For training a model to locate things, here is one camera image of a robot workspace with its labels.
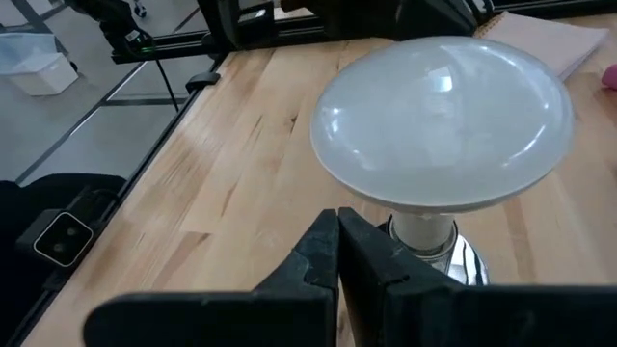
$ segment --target butcher block countertop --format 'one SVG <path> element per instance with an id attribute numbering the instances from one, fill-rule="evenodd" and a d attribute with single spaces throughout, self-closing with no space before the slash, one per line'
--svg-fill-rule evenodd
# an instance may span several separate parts
<path id="1" fill-rule="evenodd" d="M 568 80 L 577 110 L 571 153 L 535 187 L 457 216 L 494 283 L 617 281 L 617 15 L 569 19 L 609 39 Z M 317 98 L 355 59 L 389 45 L 352 40 L 232 53 L 157 154 L 25 341 L 79 346 L 87 314 L 132 291 L 251 290 L 324 208 L 389 212 L 345 191 L 309 140 Z M 339 346 L 353 346 L 344 303 Z"/>

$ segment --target black bracket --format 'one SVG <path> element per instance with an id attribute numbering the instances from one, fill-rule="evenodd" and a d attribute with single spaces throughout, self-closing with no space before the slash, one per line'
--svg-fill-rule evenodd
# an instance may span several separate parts
<path id="1" fill-rule="evenodd" d="M 216 72 L 204 72 L 196 74 L 186 82 L 186 91 L 192 93 L 193 91 L 200 91 L 207 86 L 214 86 L 221 79 L 221 75 Z"/>
<path id="2" fill-rule="evenodd" d="M 102 231 L 100 213 L 111 200 L 119 202 L 115 192 L 86 186 L 67 208 L 42 211 L 15 247 L 56 268 L 74 269 Z"/>
<path id="3" fill-rule="evenodd" d="M 251 292 L 141 293 L 90 313 L 98 346 L 335 347 L 338 218 L 324 210 L 283 263 Z"/>

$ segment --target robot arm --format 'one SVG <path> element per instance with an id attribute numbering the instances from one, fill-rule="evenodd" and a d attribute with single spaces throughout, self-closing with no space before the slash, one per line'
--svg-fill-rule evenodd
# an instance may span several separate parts
<path id="1" fill-rule="evenodd" d="M 131 15 L 131 7 L 122 0 L 65 0 L 65 3 L 99 23 L 105 39 L 115 51 L 137 54 L 151 37 Z"/>

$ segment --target black clamp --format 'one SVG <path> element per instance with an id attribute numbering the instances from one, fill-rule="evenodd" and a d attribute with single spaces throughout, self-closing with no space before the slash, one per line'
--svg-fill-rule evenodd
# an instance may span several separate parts
<path id="1" fill-rule="evenodd" d="M 204 72 L 196 74 L 186 82 L 186 91 L 192 93 L 200 91 L 207 86 L 214 86 L 221 79 L 221 75 L 216 72 Z"/>
<path id="2" fill-rule="evenodd" d="M 324 210 L 250 292 L 123 295 L 89 315 L 84 341 L 336 347 L 338 277 L 358 347 L 614 345 L 614 286 L 463 285 L 351 208 Z"/>

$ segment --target black cable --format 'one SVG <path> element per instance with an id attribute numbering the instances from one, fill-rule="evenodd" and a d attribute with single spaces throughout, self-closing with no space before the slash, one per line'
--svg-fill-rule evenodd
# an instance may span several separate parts
<path id="1" fill-rule="evenodd" d="M 144 59 L 148 55 L 151 55 L 154 52 L 156 52 L 156 43 L 154 42 L 154 38 L 152 37 L 152 35 L 150 35 L 146 30 L 143 30 L 140 27 L 135 27 L 133 30 L 143 35 L 144 38 L 149 41 L 149 43 L 152 45 L 152 50 L 148 52 L 147 54 L 142 54 L 141 52 L 135 52 L 133 50 L 133 47 L 131 47 L 128 41 L 125 40 L 124 48 L 126 48 L 126 51 L 128 52 L 128 54 L 130 54 L 131 56 L 137 59 Z M 169 93 L 170 98 L 172 99 L 172 103 L 174 104 L 175 111 L 179 112 L 180 108 L 177 104 L 177 100 L 175 99 L 174 91 L 172 90 L 172 85 L 170 84 L 170 80 L 167 78 L 165 69 L 163 68 L 163 65 L 161 64 L 160 60 L 155 58 L 154 61 L 156 62 L 156 65 L 158 66 L 159 71 L 161 71 L 161 75 L 163 76 L 163 80 L 165 81 L 165 87 L 167 87 L 167 92 Z"/>
<path id="2" fill-rule="evenodd" d="M 165 80 L 165 86 L 167 87 L 167 92 L 169 92 L 170 96 L 172 97 L 172 102 L 174 103 L 175 111 L 178 112 L 180 111 L 180 108 L 177 107 L 177 100 L 175 100 L 174 91 L 172 91 L 172 86 L 170 85 L 170 81 L 167 79 L 167 74 L 165 74 L 165 70 L 163 69 L 163 66 L 161 65 L 161 61 L 159 61 L 158 59 L 154 59 L 154 61 L 156 62 L 158 69 L 161 71 L 161 75 L 163 75 L 163 79 Z"/>
<path id="3" fill-rule="evenodd" d="M 470 27 L 473 27 L 473 28 L 474 28 L 474 27 L 476 27 L 476 26 L 477 26 L 477 22 L 476 22 L 476 23 L 472 23 L 472 22 L 471 22 L 471 20 L 470 20 L 470 19 L 468 19 L 466 15 L 464 15 L 464 14 L 462 14 L 462 13 L 460 13 L 460 12 L 459 12 L 459 9 L 456 7 L 456 5 L 452 4 L 452 3 L 450 2 L 450 0 L 443 0 L 443 1 L 444 1 L 444 3 L 445 3 L 445 4 L 446 4 L 446 5 L 447 5 L 447 6 L 448 6 L 451 10 L 453 10 L 456 14 L 458 14 L 458 15 L 461 17 L 461 19 L 463 19 L 464 21 L 466 21 L 466 22 L 467 22 L 467 24 L 468 24 Z"/>
<path id="4" fill-rule="evenodd" d="M 465 0 L 465 2 L 467 3 L 467 6 L 471 10 L 471 13 L 473 14 L 473 17 L 475 18 L 475 21 L 478 23 L 478 26 L 482 25 L 483 24 L 482 23 L 483 22 L 482 13 L 480 12 L 480 9 L 478 9 L 478 7 L 475 6 L 475 2 L 473 0 Z"/>
<path id="5" fill-rule="evenodd" d="M 484 0 L 484 10 L 486 11 L 485 15 L 487 21 L 491 20 L 495 13 L 495 5 L 493 5 L 493 0 Z"/>

